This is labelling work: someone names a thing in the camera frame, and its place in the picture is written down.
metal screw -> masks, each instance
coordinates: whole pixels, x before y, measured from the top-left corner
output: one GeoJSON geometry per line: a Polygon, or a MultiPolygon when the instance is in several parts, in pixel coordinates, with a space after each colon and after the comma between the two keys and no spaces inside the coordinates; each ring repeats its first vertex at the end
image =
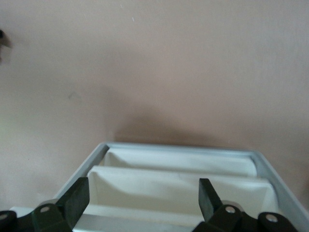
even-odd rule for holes
{"type": "Polygon", "coordinates": [[[227,206],[225,210],[230,214],[234,214],[236,212],[236,210],[231,206],[227,206]]]}
{"type": "Polygon", "coordinates": [[[0,220],[6,219],[7,217],[8,217],[7,214],[2,214],[2,215],[0,215],[0,220]]]}
{"type": "Polygon", "coordinates": [[[278,218],[272,214],[267,214],[266,219],[271,222],[278,222],[278,218]]]}
{"type": "Polygon", "coordinates": [[[40,210],[40,212],[41,213],[44,213],[44,212],[47,212],[49,210],[49,207],[48,206],[45,206],[45,207],[43,207],[41,210],[40,210]]]}

dark object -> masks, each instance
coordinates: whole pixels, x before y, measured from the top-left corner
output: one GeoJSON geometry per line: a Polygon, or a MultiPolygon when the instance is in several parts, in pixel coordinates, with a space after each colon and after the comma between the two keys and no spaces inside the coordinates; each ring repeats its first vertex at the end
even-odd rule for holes
{"type": "Polygon", "coordinates": [[[88,203],[88,178],[81,177],[56,204],[40,205],[21,218],[14,211],[0,211],[0,232],[72,232],[88,203]]]}
{"type": "Polygon", "coordinates": [[[205,221],[193,232],[297,232],[280,214],[264,212],[254,219],[233,205],[223,204],[209,179],[199,180],[198,203],[205,221]]]}

wall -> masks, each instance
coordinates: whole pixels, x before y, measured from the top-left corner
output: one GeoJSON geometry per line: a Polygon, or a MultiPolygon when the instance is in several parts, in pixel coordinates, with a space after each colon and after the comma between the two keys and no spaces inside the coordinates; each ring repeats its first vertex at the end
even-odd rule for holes
{"type": "Polygon", "coordinates": [[[256,149],[309,209],[308,25],[307,1],[0,1],[0,209],[102,141],[256,149]]]}

screw hole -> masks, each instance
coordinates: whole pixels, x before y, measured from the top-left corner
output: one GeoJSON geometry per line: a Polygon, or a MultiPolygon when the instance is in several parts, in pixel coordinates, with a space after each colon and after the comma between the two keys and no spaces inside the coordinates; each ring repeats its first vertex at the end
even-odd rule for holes
{"type": "Polygon", "coordinates": [[[231,206],[226,207],[225,210],[230,214],[233,214],[236,212],[236,210],[231,206]]]}
{"type": "Polygon", "coordinates": [[[41,213],[44,213],[44,212],[47,212],[49,210],[49,207],[48,206],[45,206],[45,207],[43,207],[41,210],[40,210],[40,212],[41,213]]]}
{"type": "Polygon", "coordinates": [[[7,214],[2,214],[2,215],[0,215],[0,220],[4,220],[4,219],[6,219],[7,217],[8,217],[7,214]]]}
{"type": "Polygon", "coordinates": [[[271,222],[278,222],[278,218],[272,214],[267,214],[266,219],[271,222]]]}

white tray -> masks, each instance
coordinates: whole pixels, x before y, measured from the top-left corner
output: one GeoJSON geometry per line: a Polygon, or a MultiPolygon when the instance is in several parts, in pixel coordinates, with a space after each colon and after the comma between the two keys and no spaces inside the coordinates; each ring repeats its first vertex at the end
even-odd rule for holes
{"type": "Polygon", "coordinates": [[[189,173],[256,176],[256,167],[249,157],[233,157],[174,151],[109,149],[102,166],[151,169],[189,173]]]}
{"type": "Polygon", "coordinates": [[[191,232],[193,222],[201,219],[199,177],[210,178],[222,200],[240,203],[254,217],[260,210],[279,210],[299,232],[308,231],[308,213],[256,151],[102,143],[55,198],[62,196],[77,178],[88,174],[91,202],[76,224],[76,232],[191,232]],[[148,200],[159,203],[161,208],[148,200]],[[187,226],[170,224],[179,223],[180,218],[186,221],[181,224],[187,226]]]}
{"type": "Polygon", "coordinates": [[[265,179],[99,166],[90,170],[88,178],[87,214],[195,226],[203,220],[200,178],[210,179],[222,200],[239,203],[252,217],[278,212],[275,191],[265,179]]]}

